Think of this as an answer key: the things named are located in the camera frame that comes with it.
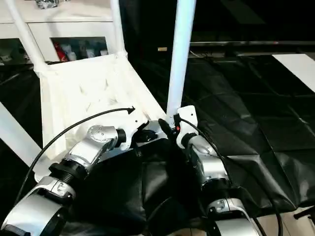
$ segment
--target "white metal tube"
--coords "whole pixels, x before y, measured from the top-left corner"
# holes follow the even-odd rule
[[[110,0],[113,23],[115,27],[116,53],[125,52],[122,18],[120,15],[119,0]]]
[[[196,0],[177,0],[171,76],[168,88],[167,112],[171,117],[181,107],[189,45]]]
[[[5,0],[7,7],[12,15],[15,26],[17,27],[20,33],[20,39],[23,44],[23,47],[29,57],[31,58],[32,63],[34,64],[34,70],[40,71],[47,69],[47,65],[44,62],[44,58],[35,43],[35,39],[30,31],[29,26],[24,22],[21,17],[19,10],[17,9],[15,0]]]
[[[10,112],[0,103],[0,138],[17,154],[28,166],[31,165],[41,148],[28,135]],[[49,174],[48,167],[52,164],[47,156],[42,156],[34,167],[34,172],[43,177]]]

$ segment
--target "black tarp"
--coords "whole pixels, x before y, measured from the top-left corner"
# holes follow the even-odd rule
[[[134,60],[133,66],[166,108],[170,62]],[[39,79],[30,70],[9,69],[2,71],[1,81],[17,72],[1,84],[0,101],[41,145]],[[271,56],[188,62],[183,105],[196,107],[199,127],[222,154],[265,183],[281,212],[315,199],[314,101],[314,93]],[[140,150],[97,166],[75,201],[67,232],[162,235],[196,216],[189,179],[177,162],[181,154],[167,140]],[[3,220],[27,168],[4,144],[1,158]],[[243,201],[250,215],[272,213],[255,181],[227,166],[234,182],[248,191]]]
[[[170,62],[134,66],[165,109]],[[199,127],[263,181],[282,212],[314,203],[314,104],[315,94],[272,56],[188,61],[182,106],[196,107]],[[255,181],[229,170],[257,206],[249,211],[270,213]]]

